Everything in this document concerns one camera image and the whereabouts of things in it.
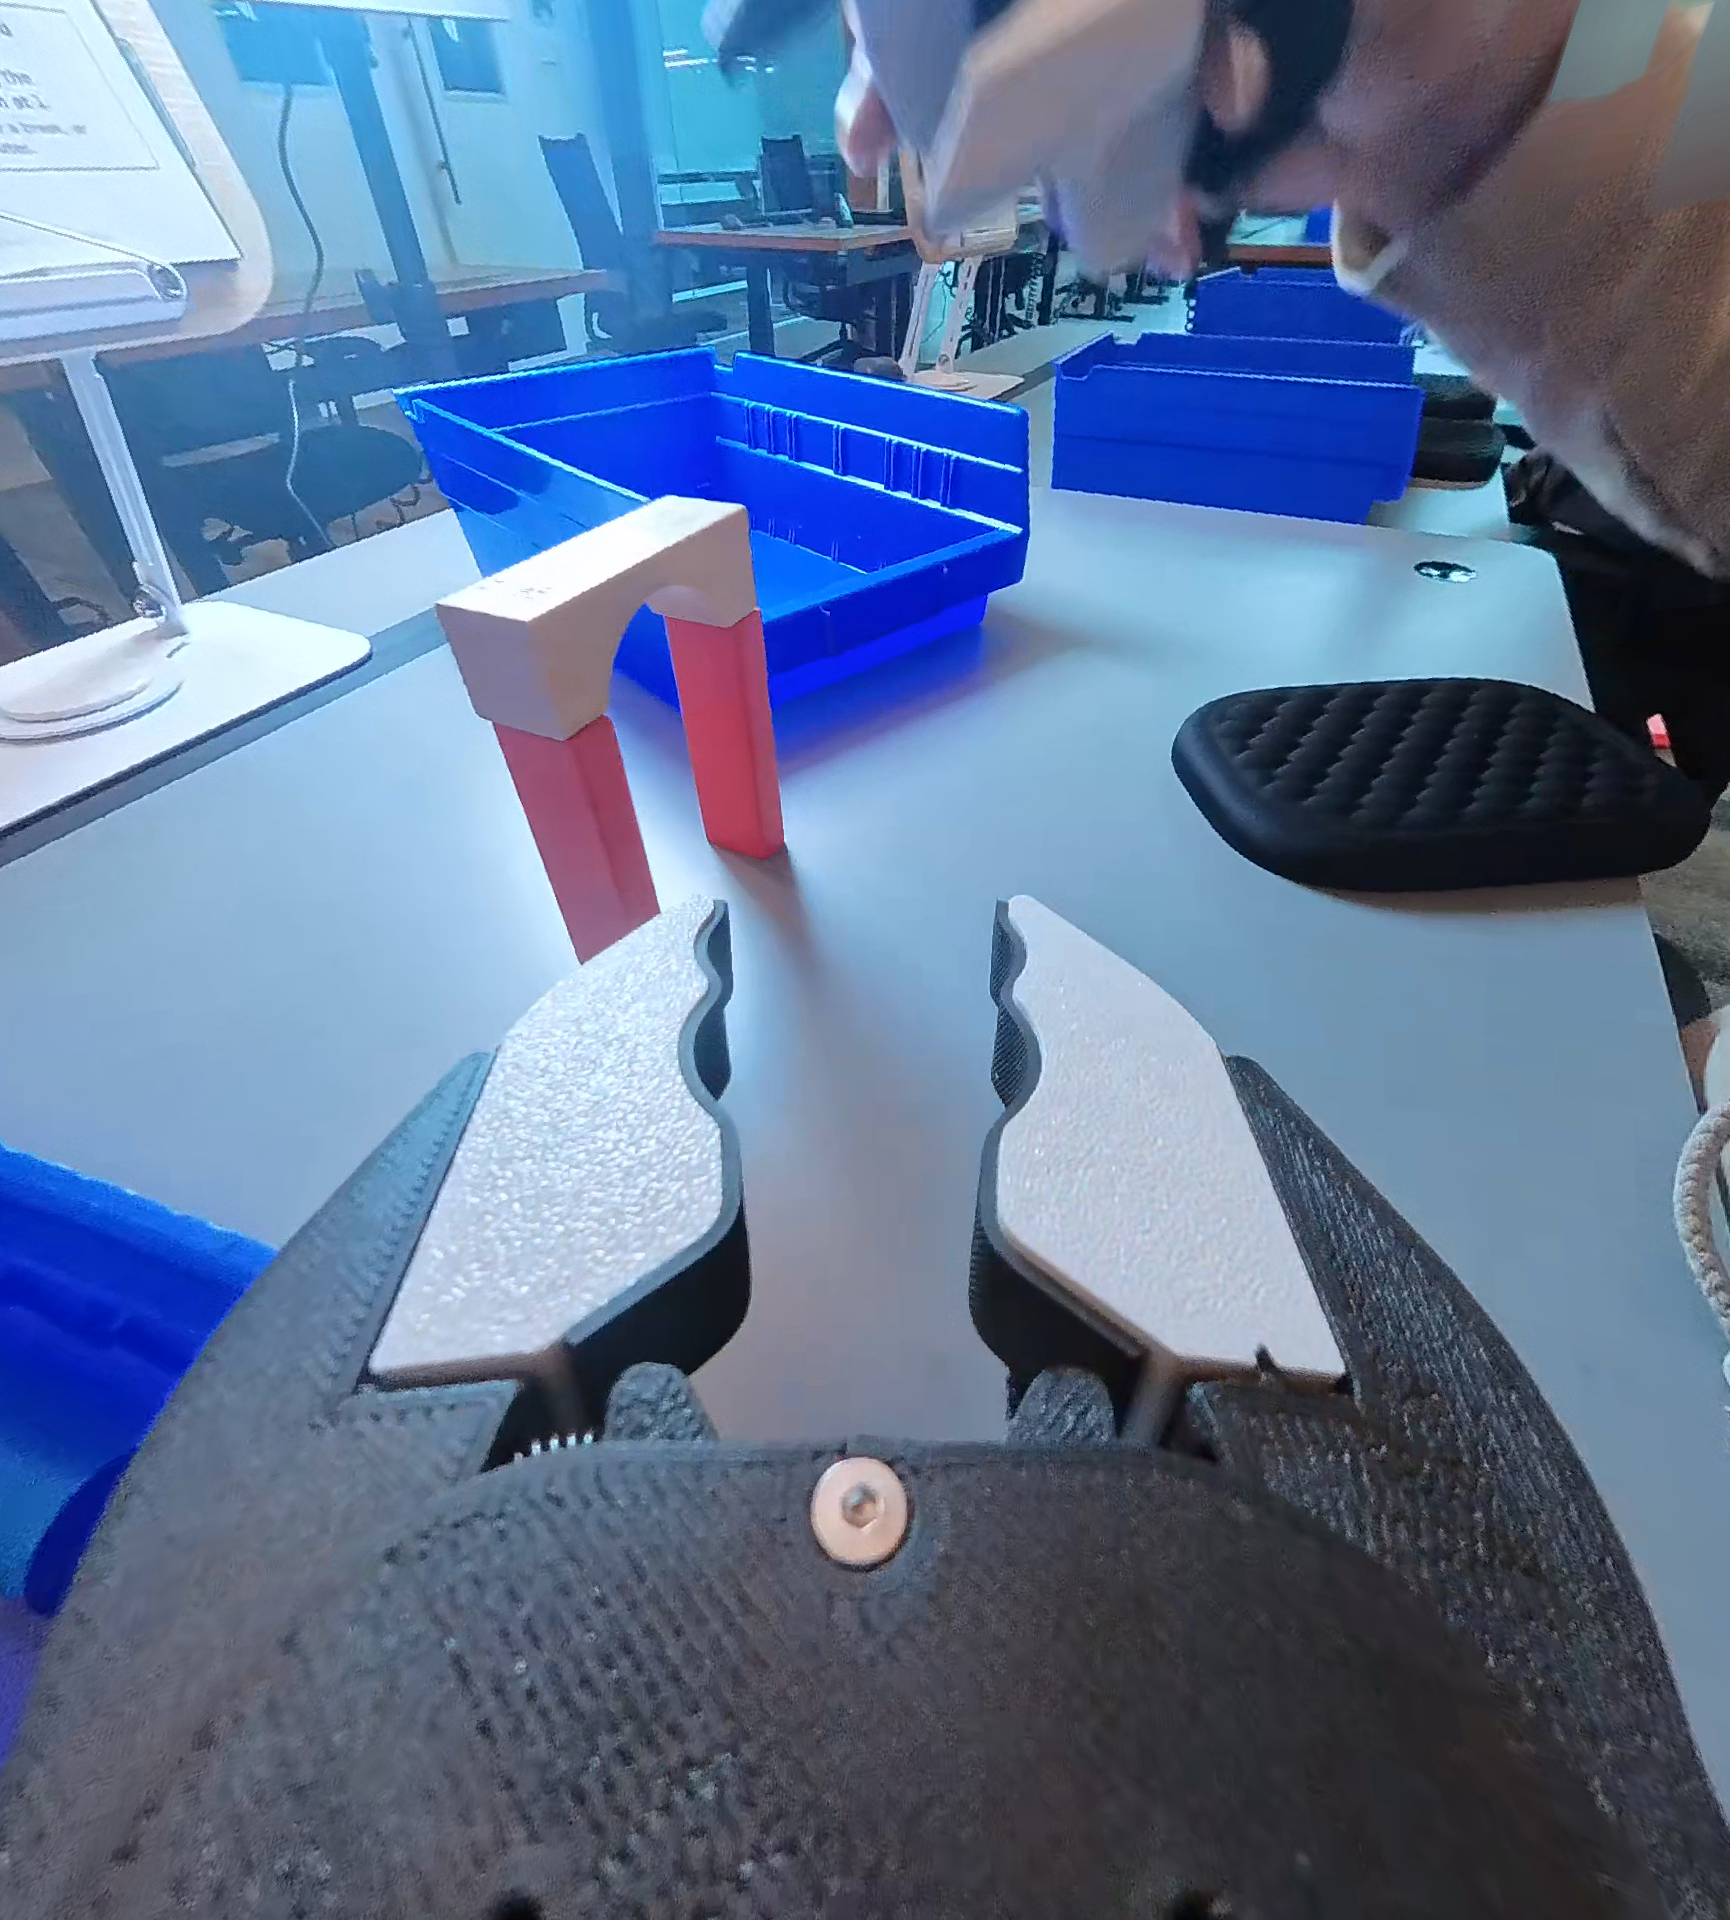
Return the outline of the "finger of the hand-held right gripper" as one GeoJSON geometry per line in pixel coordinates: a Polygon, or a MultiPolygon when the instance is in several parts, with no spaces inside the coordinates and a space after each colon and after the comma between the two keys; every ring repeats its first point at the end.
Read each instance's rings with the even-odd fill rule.
{"type": "Polygon", "coordinates": [[[1151,267],[1194,278],[1205,264],[1189,158],[1073,160],[1045,170],[1041,192],[1066,250],[1091,273],[1151,267]]]}
{"type": "Polygon", "coordinates": [[[865,62],[908,205],[933,238],[1017,205],[1061,160],[1187,158],[1203,55],[1200,1],[865,6],[865,62]]]}

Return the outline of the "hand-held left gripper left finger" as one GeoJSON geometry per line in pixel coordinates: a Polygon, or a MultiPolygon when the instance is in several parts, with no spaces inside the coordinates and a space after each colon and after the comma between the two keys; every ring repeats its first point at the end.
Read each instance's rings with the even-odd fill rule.
{"type": "Polygon", "coordinates": [[[368,1357],[390,1389],[500,1383],[490,1457],[597,1437],[628,1369],[693,1377],[751,1301],[726,898],[582,963],[497,1044],[368,1357]]]}

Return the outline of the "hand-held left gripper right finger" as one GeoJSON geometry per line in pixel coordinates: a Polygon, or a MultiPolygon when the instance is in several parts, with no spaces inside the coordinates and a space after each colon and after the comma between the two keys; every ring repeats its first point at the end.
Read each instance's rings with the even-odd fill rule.
{"type": "Polygon", "coordinates": [[[1168,1437],[1197,1385],[1320,1397],[1349,1360],[1228,1055],[1164,986],[1041,898],[997,898],[992,1088],[969,1310],[1017,1422],[1088,1377],[1106,1428],[1168,1437]]]}

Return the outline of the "red rectangular wooden block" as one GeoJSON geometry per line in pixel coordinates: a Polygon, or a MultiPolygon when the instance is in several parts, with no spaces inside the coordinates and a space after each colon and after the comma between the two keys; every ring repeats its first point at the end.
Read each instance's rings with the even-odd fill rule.
{"type": "Polygon", "coordinates": [[[517,800],[582,963],[660,913],[609,716],[568,739],[495,724],[517,800]]]}
{"type": "Polygon", "coordinates": [[[785,851],[783,783],[760,611],[731,625],[664,616],[708,843],[747,858],[785,851]]]}

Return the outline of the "blue plastic bin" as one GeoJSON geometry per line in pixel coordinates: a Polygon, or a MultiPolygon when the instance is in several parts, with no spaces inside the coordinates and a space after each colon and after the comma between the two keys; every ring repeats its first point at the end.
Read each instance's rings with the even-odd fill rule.
{"type": "Polygon", "coordinates": [[[167,1400],[271,1259],[0,1142],[0,1596],[57,1614],[167,1400]]]}
{"type": "Polygon", "coordinates": [[[1419,327],[1360,298],[1331,271],[1224,269],[1191,296],[1191,329],[1219,338],[1280,338],[1416,347],[1419,327]]]}
{"type": "Polygon", "coordinates": [[[663,495],[744,507],[785,705],[976,628],[1024,578],[1027,417],[711,347],[397,391],[481,572],[663,495]]]}
{"type": "Polygon", "coordinates": [[[1105,334],[1053,369],[1052,486],[1365,524],[1405,493],[1415,347],[1105,334]]]}

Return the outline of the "natural wooden arch block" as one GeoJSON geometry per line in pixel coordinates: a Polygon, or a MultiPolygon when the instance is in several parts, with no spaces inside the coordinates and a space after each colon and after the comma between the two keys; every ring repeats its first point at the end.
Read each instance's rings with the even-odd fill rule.
{"type": "Polygon", "coordinates": [[[513,562],[435,608],[475,712],[568,741],[609,708],[638,611],[733,628],[757,611],[744,506],[667,493],[513,562]]]}

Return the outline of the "person's right forearm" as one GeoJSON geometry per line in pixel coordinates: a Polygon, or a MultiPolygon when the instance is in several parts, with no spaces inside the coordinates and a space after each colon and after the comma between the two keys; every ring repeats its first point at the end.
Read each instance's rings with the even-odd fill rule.
{"type": "Polygon", "coordinates": [[[1380,302],[1632,532],[1730,580],[1730,199],[1652,199],[1704,25],[1673,7],[1630,82],[1543,102],[1404,232],[1380,302]]]}

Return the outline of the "person's right hand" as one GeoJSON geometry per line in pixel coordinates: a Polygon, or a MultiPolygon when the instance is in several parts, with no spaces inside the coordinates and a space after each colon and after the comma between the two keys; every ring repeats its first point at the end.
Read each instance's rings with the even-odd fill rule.
{"type": "Polygon", "coordinates": [[[1338,211],[1402,232],[1448,205],[1542,99],[1573,12],[1357,1],[1316,120],[1338,211]]]}

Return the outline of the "pale document stand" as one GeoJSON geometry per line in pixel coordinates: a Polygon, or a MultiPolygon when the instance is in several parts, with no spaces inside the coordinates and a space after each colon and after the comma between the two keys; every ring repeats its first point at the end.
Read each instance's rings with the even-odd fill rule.
{"type": "Polygon", "coordinates": [[[970,316],[982,255],[925,259],[916,280],[901,345],[864,352],[853,373],[930,393],[1007,400],[1024,391],[1024,375],[970,369],[960,344],[970,316]]]}

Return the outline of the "black office chair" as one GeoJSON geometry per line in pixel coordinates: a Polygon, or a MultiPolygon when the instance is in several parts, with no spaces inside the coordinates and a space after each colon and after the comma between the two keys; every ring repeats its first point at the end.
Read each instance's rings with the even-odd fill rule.
{"type": "Polygon", "coordinates": [[[326,415],[259,345],[99,366],[159,530],[198,593],[222,589],[254,545],[277,541],[289,561],[329,550],[336,522],[424,480],[413,442],[326,415]]]}
{"type": "Polygon", "coordinates": [[[607,286],[586,296],[588,338],[611,354],[691,347],[728,331],[722,312],[677,304],[652,253],[634,247],[607,199],[586,133],[539,136],[582,264],[607,286]]]}

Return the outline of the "white document stand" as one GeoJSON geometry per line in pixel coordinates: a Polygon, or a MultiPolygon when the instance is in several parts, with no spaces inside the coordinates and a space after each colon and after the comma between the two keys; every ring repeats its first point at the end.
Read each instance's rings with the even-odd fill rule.
{"type": "Polygon", "coordinates": [[[205,339],[252,320],[274,287],[271,245],[155,6],[95,6],[243,255],[235,264],[0,280],[0,373],[63,375],[143,603],[119,623],[0,664],[0,841],[370,658],[359,633],[181,594],[99,347],[205,339]]]}

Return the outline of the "wooden background desk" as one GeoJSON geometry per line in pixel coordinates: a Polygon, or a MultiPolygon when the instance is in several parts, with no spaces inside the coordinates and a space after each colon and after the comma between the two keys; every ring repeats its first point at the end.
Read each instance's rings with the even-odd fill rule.
{"type": "MultiPolygon", "coordinates": [[[[561,302],[592,294],[622,294],[628,284],[618,273],[589,269],[490,269],[439,280],[435,299],[446,322],[475,324],[505,310],[542,305],[553,318],[561,302]]],[[[407,339],[407,322],[399,318],[397,287],[370,271],[333,273],[316,296],[306,294],[301,278],[281,280],[274,298],[252,318],[205,339],[119,344],[99,347],[117,365],[155,362],[190,352],[241,347],[286,347],[297,339],[333,338],[381,327],[407,339]]]]}

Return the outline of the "instruction sheet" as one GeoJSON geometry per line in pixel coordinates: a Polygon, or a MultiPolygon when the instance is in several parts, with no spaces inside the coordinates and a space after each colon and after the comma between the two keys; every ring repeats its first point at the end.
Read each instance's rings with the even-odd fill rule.
{"type": "Polygon", "coordinates": [[[241,255],[99,7],[0,1],[0,280],[241,255]]]}

